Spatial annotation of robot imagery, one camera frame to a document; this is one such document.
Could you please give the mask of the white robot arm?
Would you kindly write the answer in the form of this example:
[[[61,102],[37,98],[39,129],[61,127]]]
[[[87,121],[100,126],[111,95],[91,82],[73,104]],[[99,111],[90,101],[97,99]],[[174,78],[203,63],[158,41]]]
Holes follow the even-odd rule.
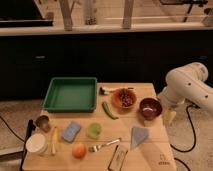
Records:
[[[213,88],[205,84],[208,78],[207,67],[193,62],[170,70],[166,77],[166,86],[158,94],[163,111],[164,125],[169,125],[176,116],[175,108],[186,99],[213,114]]]

